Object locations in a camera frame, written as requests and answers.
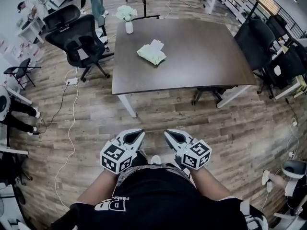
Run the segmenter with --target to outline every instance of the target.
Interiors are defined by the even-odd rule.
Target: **person's arm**
[[[102,171],[97,179],[78,197],[77,202],[96,205],[112,197],[118,176],[108,170]]]
[[[204,167],[196,170],[190,170],[197,190],[205,197],[212,200],[221,200],[231,196],[231,192],[224,187],[215,177]]]
[[[34,7],[31,9],[31,13],[30,13],[30,15],[31,15],[32,18],[34,18],[36,12],[37,12],[37,9],[36,9],[36,7],[34,6]]]

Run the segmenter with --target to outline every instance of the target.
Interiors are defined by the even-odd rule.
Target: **black shirt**
[[[213,201],[202,196],[184,172],[144,165],[121,173],[113,197],[96,206],[71,205],[52,229],[228,229],[247,230],[237,198]],[[253,207],[250,214],[262,216]]]

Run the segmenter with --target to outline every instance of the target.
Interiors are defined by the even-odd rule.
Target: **jeans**
[[[23,132],[33,132],[33,127],[31,125],[25,124],[24,122],[20,121],[16,117],[12,115],[12,111],[26,113],[29,116],[35,117],[36,116],[36,110],[26,104],[20,103],[14,99],[11,99],[11,106],[9,109],[9,112],[6,114],[6,117],[3,121],[0,121],[0,123],[3,123],[4,125],[14,127],[18,130],[21,130]]]
[[[98,18],[104,14],[105,8],[103,6],[104,1],[103,0],[91,0],[92,4],[92,14],[95,17],[95,20],[98,20]]]

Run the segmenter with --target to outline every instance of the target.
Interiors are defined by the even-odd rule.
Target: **white sneaker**
[[[265,171],[263,172],[262,179],[261,179],[261,184],[262,184],[262,185],[265,185],[265,184],[268,182],[268,180],[269,180],[269,174],[270,174],[270,172],[269,172],[268,170],[265,170]]]
[[[268,191],[268,193],[270,193],[272,191],[273,187],[274,187],[274,184],[273,184],[272,181],[267,182],[267,191]]]
[[[150,164],[161,164],[161,163],[162,163],[161,158],[158,155],[154,155],[150,160]]]
[[[33,127],[33,132],[36,132],[37,131],[37,127]]]
[[[35,115],[35,117],[38,119],[38,118],[40,118],[40,112],[38,111],[38,109],[37,108],[33,108],[34,110],[36,110],[36,115]]]

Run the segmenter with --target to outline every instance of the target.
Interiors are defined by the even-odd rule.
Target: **chair base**
[[[254,74],[263,81],[260,89],[257,91],[257,94],[261,94],[264,89],[264,86],[266,86],[270,92],[269,99],[271,100],[274,98],[274,93],[273,89],[271,88],[271,83],[268,77],[266,76],[265,72],[263,70],[260,70],[260,72],[262,75],[254,72]]]
[[[113,56],[113,55],[114,55],[114,53],[105,54],[105,55],[102,55],[102,56],[100,57],[100,59],[104,59],[104,58],[107,58],[107,57],[110,57],[110,56]],[[104,76],[105,76],[107,79],[111,77],[111,75],[110,75],[110,74],[107,74],[107,73],[102,69],[102,67],[101,67],[98,63],[94,63],[94,64],[99,68],[99,70],[104,74]],[[85,68],[84,72],[82,73],[82,76],[80,77],[80,80],[81,80],[82,82],[85,82],[85,81],[86,81],[85,75],[87,74],[87,72],[89,71],[89,69],[90,69],[91,67],[92,67],[92,66],[89,66],[89,67]]]
[[[196,105],[196,103],[198,102],[198,100],[200,99],[200,97],[202,96],[202,93],[204,91],[199,90],[198,94],[196,96],[196,98],[194,100],[191,101],[191,105]],[[220,96],[219,92],[217,90],[215,91],[211,91],[211,93],[218,99],[218,101],[222,101],[222,97]]]

